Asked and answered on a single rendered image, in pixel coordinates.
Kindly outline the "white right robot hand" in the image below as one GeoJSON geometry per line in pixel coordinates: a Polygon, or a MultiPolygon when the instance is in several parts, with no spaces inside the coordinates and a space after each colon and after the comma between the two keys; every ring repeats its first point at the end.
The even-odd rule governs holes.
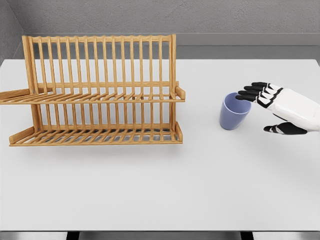
{"type": "Polygon", "coordinates": [[[281,135],[305,135],[320,132],[320,104],[272,83],[253,82],[238,91],[237,100],[259,104],[285,122],[265,126],[264,131],[281,135]]]}

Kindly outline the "lavender blue plastic cup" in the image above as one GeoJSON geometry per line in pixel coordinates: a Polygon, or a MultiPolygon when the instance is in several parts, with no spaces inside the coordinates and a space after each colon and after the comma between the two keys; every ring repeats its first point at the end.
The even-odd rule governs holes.
{"type": "Polygon", "coordinates": [[[248,100],[236,99],[237,95],[237,92],[232,92],[223,99],[219,117],[219,123],[223,129],[236,129],[251,110],[252,103],[248,100]]]}

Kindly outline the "wooden two-tier dish rack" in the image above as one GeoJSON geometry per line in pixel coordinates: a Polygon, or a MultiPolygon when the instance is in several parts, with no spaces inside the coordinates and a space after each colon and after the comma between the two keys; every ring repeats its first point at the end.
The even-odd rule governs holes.
{"type": "Polygon", "coordinates": [[[181,144],[170,35],[23,36],[26,89],[0,105],[29,105],[33,125],[11,146],[181,144]]]}

